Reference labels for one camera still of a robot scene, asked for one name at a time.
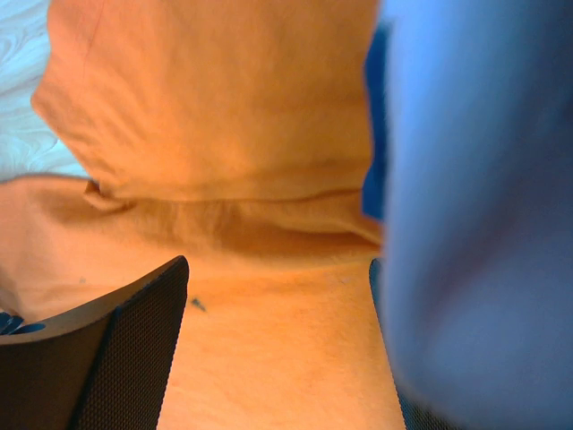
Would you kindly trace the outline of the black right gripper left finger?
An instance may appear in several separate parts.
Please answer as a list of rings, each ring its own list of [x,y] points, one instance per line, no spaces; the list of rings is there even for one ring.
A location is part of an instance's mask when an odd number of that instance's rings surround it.
[[[183,256],[43,321],[1,314],[3,429],[154,429],[187,300]]]

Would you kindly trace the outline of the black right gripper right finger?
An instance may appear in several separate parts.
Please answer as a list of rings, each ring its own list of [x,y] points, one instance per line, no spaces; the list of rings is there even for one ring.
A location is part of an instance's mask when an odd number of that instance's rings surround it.
[[[380,304],[380,287],[382,278],[382,261],[373,259],[369,267],[369,283],[372,292],[372,301],[376,310],[380,327],[382,327],[382,313]],[[396,380],[393,380],[398,396],[398,403],[404,419],[406,430],[453,430],[457,427],[446,420],[435,416],[428,408],[420,406],[410,400]]]

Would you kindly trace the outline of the orange t shirt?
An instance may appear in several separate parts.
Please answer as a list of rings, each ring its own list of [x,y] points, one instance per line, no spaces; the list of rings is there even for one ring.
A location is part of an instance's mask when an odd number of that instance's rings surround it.
[[[361,211],[378,11],[54,1],[31,104],[88,177],[2,185],[3,309],[42,319],[182,255],[161,428],[402,428]]]

